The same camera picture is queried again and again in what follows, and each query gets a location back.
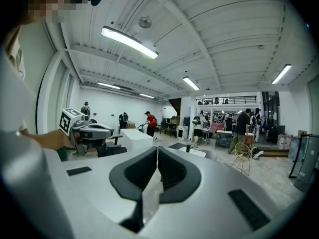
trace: fluorescent light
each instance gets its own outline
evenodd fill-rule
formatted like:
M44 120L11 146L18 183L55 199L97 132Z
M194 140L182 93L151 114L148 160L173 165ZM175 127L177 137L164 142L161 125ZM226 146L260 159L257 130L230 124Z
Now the fluorescent light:
M113 89L117 89L117 90L120 90L120 89L121 89L121 88L119 88L119 87L117 87L117 86L105 84L105 83L102 83L102 82L98 82L98 84L101 85L101 86L105 86L105 87L109 87L109 88L113 88Z
M118 42L121 42L127 46L130 46L133 49L136 49L145 55L149 56L150 58L156 58L159 54L155 51L152 51L148 48L146 48L142 43L135 38L124 34L120 31L117 31L111 27L103 26L101 30L101 35L111 38L113 40L116 40Z
M155 98L155 97L151 97L151 96L148 96L148 95L145 95L145 94L140 94L141 96L143 97L147 97L147 98Z
M291 68L291 64L287 64L284 66L283 70L280 74L272 81L272 84L276 84L279 80L285 75L286 72Z
M199 90L199 87L196 86L196 84L188 76L184 77L183 80L186 81L193 89Z

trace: wire chair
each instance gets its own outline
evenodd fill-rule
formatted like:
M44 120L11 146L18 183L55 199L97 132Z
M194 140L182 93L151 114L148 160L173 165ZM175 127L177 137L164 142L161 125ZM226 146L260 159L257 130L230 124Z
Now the wire chair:
M245 174L247 174L247 176L249 176L250 158L252 157L251 149L247 145L245 145L244 143L239 142L235 145L235 155L236 155L236 159L235 159L234 163L232 164L232 166L235 164L236 160L239 159L239 163L238 163L236 168L241 170L241 172L244 172ZM243 170L244 162L249 162L248 173L246 173Z

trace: wall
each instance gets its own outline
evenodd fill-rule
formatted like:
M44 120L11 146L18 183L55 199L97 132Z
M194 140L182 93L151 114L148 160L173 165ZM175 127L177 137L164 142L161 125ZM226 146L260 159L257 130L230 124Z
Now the wall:
M150 111L157 118L158 123L161 122L162 104L160 103L81 88L77 105L73 108L80 109L85 101L89 102L91 113L97 113L95 117L91 118L112 129L118 127L119 115L123 112L129 115L129 120L133 121L136 126L146 121L144 114L146 111Z
M309 93L312 105L312 133L319 134L319 76L309 82Z
M280 98L280 125L286 126L286 133L298 135L298 130L311 133L310 99L308 87L279 92Z
M183 125L184 117L190 116L190 103L191 103L191 97L181 98L179 125Z
M171 105L163 105L162 109L163 118L171 118L172 116L177 116L177 112Z
M61 114L56 114L56 107L58 103L59 90L61 86L62 77L64 74L64 67L60 63L56 74L53 79L52 88L49 96L49 107L48 107L48 131L56 129L56 117L61 116Z
M81 105L79 105L80 91L80 80L77 77L72 77L70 82L70 88L68 90L68 108L73 108L79 111L81 110L81 107L84 106L86 100L83 101Z
M47 65L54 55L53 47L41 22L23 26L19 42L23 52L26 73L24 81L37 96ZM29 132L36 133L36 100L31 105L32 110L30 114L25 116L25 122Z

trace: white table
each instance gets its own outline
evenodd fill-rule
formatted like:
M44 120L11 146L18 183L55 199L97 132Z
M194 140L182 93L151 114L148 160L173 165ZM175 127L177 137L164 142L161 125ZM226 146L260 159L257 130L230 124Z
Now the white table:
M125 147L127 151L153 147L153 137L142 133L137 129L121 129L120 135L123 137L119 138L118 144Z

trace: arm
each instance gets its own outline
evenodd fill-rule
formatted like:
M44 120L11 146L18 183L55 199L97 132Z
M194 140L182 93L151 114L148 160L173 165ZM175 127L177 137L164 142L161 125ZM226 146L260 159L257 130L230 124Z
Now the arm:
M45 134L29 134L28 129L20 132L22 135L36 140L42 148L58 150L64 146L72 147L68 137L60 129Z

